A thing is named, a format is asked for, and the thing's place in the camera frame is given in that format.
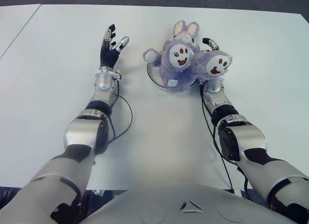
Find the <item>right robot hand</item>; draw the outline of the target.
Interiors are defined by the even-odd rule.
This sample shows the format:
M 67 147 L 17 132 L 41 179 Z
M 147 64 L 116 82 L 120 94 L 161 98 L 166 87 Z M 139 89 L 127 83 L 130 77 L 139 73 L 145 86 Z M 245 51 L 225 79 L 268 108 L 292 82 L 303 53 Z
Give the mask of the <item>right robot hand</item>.
M 207 52 L 210 52 L 210 51 L 219 51 L 220 50 L 219 45 L 213 39 L 203 38 L 202 42 L 204 44 L 206 44 L 208 47 L 210 47 L 210 49 L 202 50 L 201 52 L 203 52 L 203 53 L 207 53 Z

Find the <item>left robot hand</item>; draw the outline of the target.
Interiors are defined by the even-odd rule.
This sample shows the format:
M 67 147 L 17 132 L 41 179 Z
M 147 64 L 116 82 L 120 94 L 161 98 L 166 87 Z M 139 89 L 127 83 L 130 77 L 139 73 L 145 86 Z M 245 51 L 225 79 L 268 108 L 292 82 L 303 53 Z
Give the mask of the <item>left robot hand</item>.
M 129 43 L 129 37 L 123 37 L 119 43 L 113 42 L 116 36 L 115 24 L 112 24 L 106 30 L 100 48 L 100 67 L 113 69 L 118 61 L 120 53 Z

